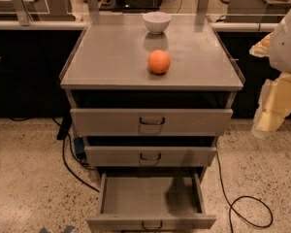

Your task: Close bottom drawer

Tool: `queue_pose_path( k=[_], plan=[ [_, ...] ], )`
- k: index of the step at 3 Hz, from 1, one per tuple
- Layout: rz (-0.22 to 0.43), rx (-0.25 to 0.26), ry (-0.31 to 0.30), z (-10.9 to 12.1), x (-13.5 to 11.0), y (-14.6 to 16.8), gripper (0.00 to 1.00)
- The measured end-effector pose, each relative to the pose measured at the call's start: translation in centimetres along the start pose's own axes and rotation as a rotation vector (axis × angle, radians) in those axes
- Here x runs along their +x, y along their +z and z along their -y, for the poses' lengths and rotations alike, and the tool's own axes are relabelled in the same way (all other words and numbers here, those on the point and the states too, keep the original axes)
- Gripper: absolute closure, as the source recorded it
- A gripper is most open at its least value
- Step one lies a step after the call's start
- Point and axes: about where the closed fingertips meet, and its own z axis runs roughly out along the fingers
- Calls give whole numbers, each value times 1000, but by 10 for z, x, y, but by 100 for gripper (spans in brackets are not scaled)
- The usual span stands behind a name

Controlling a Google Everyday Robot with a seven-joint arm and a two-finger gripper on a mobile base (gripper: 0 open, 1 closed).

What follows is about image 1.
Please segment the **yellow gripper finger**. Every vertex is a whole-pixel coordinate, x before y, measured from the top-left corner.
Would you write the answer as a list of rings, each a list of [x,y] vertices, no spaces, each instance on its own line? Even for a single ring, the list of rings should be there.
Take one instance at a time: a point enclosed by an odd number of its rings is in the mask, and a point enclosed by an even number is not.
[[[270,137],[285,121],[285,115],[258,109],[253,118],[251,133],[260,139]]]

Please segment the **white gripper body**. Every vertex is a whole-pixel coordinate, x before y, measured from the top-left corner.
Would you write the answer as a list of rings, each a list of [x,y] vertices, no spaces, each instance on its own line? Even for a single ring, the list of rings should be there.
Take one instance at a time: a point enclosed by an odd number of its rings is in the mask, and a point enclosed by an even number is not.
[[[291,74],[283,73],[272,82],[264,113],[280,119],[291,114]]]

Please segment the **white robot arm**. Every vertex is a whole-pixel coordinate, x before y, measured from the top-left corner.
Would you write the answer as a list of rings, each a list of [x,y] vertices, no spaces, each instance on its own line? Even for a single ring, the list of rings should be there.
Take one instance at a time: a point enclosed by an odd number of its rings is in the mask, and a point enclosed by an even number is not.
[[[276,132],[291,114],[291,10],[249,53],[268,57],[270,66],[280,72],[274,81],[265,80],[262,85],[253,119],[252,134],[264,139]]]

